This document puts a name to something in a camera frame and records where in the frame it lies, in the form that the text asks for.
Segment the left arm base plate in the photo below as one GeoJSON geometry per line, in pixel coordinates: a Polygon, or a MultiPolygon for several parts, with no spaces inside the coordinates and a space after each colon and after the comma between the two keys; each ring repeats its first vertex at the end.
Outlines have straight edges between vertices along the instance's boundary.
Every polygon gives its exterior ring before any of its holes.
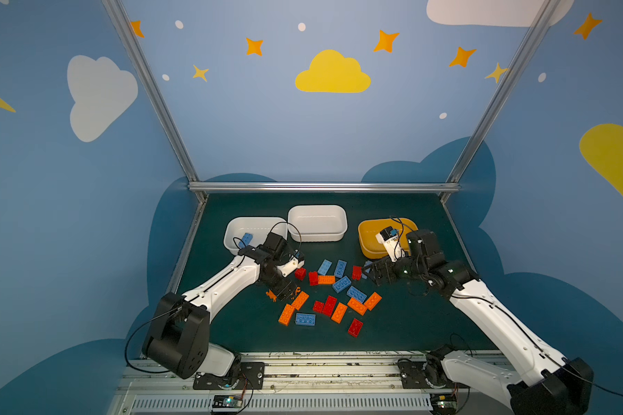
{"type": "Polygon", "coordinates": [[[265,375],[265,363],[262,361],[240,362],[224,376],[202,375],[197,373],[192,388],[194,390],[261,390],[265,375]]]}

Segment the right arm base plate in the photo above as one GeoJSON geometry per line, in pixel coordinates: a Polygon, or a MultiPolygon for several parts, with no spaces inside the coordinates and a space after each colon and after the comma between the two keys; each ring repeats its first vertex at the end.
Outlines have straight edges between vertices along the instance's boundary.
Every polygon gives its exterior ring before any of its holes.
{"type": "Polygon", "coordinates": [[[401,358],[396,365],[404,389],[442,389],[451,385],[441,364],[435,361],[411,361],[408,358],[401,358]]]}

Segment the orange lego row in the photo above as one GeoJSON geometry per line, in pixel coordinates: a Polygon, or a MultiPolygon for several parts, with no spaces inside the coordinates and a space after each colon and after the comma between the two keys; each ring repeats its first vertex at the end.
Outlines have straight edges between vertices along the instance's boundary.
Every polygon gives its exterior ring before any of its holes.
{"type": "Polygon", "coordinates": [[[336,283],[335,276],[319,276],[318,284],[319,285],[334,285],[336,283]]]}

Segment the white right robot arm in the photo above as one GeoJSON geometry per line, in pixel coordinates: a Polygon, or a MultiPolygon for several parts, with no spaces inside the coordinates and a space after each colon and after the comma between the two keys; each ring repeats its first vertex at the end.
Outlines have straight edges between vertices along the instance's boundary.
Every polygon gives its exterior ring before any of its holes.
{"type": "Polygon", "coordinates": [[[423,281],[469,317],[512,365],[507,371],[446,345],[425,356],[422,374],[429,387],[463,384],[515,414],[588,411],[593,369],[580,358],[568,360],[527,328],[470,266],[447,261],[435,233],[416,230],[402,235],[387,227],[376,240],[387,255],[367,267],[373,276],[423,281]],[[408,242],[407,249],[401,246],[402,238],[408,242]]]}

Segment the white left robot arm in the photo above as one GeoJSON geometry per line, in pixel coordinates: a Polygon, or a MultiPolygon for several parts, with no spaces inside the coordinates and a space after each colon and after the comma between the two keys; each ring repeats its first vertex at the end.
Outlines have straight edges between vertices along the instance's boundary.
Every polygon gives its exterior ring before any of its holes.
{"type": "Polygon", "coordinates": [[[299,248],[278,233],[253,247],[242,247],[215,276],[183,294],[169,292],[159,300],[142,345],[142,354],[180,379],[200,375],[220,388],[236,386],[242,378],[242,358],[210,341],[210,325],[239,293],[258,282],[285,303],[296,297],[290,277],[305,264],[299,248]]]}

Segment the small red lego brick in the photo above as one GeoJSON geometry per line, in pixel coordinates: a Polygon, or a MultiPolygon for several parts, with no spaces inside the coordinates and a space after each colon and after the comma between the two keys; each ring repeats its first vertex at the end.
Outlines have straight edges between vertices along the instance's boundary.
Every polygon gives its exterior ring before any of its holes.
{"type": "Polygon", "coordinates": [[[294,272],[294,277],[299,281],[304,281],[307,275],[307,271],[305,268],[299,268],[294,272]]]}

